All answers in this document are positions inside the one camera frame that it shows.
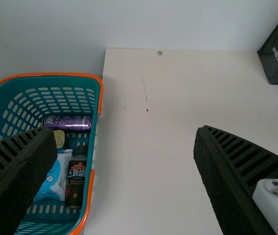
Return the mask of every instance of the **basket hole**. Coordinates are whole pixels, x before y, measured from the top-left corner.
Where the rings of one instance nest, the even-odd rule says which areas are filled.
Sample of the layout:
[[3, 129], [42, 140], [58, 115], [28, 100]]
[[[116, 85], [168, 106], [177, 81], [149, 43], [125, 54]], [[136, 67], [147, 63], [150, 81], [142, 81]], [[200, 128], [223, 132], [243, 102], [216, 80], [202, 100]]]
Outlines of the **basket hole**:
[[18, 123], [17, 123], [17, 127], [20, 127], [20, 126], [21, 126], [21, 123], [22, 123], [22, 121], [19, 120]]
[[15, 96], [15, 100], [19, 99], [22, 96], [22, 93], [19, 93]]
[[33, 92], [33, 91], [35, 91], [35, 89], [31, 88], [31, 89], [26, 90], [25, 93], [30, 93], [30, 92]]
[[18, 118], [15, 117], [15, 118], [12, 120], [12, 124], [16, 124], [17, 120], [18, 120]]
[[63, 206], [63, 205], [61, 205], [61, 206], [60, 206], [60, 208], [59, 208], [59, 213], [60, 213], [60, 214], [62, 214], [62, 213], [63, 213], [63, 211], [64, 211], [64, 206]]
[[31, 93], [31, 94], [29, 94], [29, 97], [33, 97], [33, 96], [36, 96], [36, 95], [38, 95], [38, 93]]
[[36, 207], [37, 207], [36, 205], [33, 206], [33, 209], [32, 209], [32, 213], [33, 213], [33, 214], [36, 213]]
[[40, 205], [40, 208], [39, 208], [39, 213], [41, 214], [43, 212], [43, 205]]
[[22, 99], [19, 100], [19, 104], [22, 104], [23, 101], [25, 101], [25, 100], [26, 100], [26, 97], [23, 97]]
[[18, 109], [18, 105], [15, 105], [12, 109], [13, 112], [15, 112]]
[[20, 108], [17, 112], [18, 115], [20, 115], [22, 113], [22, 108]]
[[6, 123], [6, 124], [3, 126], [2, 130], [1, 130], [1, 132], [2, 132], [3, 134], [6, 133], [7, 127], [8, 127], [8, 124]]
[[23, 104], [23, 107], [26, 107], [29, 103], [30, 101], [27, 101], [26, 103]]
[[9, 114], [9, 116], [8, 116], [8, 121], [11, 121], [12, 120], [12, 118], [13, 118], [13, 115], [12, 114]]
[[3, 114], [2, 114], [2, 118], [6, 118], [6, 117], [7, 117], [7, 115], [8, 115], [8, 111], [7, 111], [7, 110], [5, 110], [5, 112], [3, 112]]
[[31, 108], [33, 108], [33, 104], [31, 104], [27, 109], [30, 110]]
[[46, 209], [45, 209], [45, 213], [48, 214], [49, 212], [50, 212], [50, 206], [47, 205], [47, 206], [46, 206]]
[[56, 212], [56, 205], [53, 205], [51, 212], [52, 212], [53, 214], [55, 214], [55, 212]]
[[11, 101], [11, 102], [8, 104], [8, 109], [11, 109], [12, 105], [13, 105], [13, 102]]

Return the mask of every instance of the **black can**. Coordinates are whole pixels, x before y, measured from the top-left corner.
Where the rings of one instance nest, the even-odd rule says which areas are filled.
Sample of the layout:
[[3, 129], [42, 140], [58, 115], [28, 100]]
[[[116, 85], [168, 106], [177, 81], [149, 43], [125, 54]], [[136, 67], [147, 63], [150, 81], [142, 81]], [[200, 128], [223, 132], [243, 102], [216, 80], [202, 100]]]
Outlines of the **black can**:
[[67, 208], [82, 207], [86, 158], [87, 147], [80, 145], [76, 149], [76, 155], [69, 162], [65, 194], [65, 207]]

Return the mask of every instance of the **blue packaging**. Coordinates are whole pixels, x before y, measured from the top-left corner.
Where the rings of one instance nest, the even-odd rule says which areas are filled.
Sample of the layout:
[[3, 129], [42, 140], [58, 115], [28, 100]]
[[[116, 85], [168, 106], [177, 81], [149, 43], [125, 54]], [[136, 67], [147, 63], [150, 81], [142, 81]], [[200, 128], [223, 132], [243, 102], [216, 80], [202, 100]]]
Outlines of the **blue packaging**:
[[34, 197], [35, 201], [46, 198], [65, 200], [66, 177], [68, 164], [72, 158], [72, 149], [60, 150], [56, 162], [46, 175], [40, 190]]

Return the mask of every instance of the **white tabletop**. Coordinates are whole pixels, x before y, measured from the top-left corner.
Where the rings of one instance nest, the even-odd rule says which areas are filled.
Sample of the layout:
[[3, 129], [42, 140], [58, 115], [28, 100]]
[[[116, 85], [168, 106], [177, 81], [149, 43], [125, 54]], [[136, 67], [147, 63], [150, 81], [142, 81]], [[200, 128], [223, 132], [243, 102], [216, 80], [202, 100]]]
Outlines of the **white tabletop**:
[[193, 159], [211, 125], [278, 154], [256, 52], [108, 49], [85, 235], [221, 235]]

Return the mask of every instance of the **metal screw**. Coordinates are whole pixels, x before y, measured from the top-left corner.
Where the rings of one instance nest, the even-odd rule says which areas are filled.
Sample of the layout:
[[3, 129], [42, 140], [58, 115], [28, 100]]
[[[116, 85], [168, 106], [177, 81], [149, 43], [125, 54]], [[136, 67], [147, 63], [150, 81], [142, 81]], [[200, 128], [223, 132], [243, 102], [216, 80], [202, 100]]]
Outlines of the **metal screw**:
[[275, 195], [278, 197], [278, 180], [268, 179], [264, 182], [264, 187], [272, 195]]

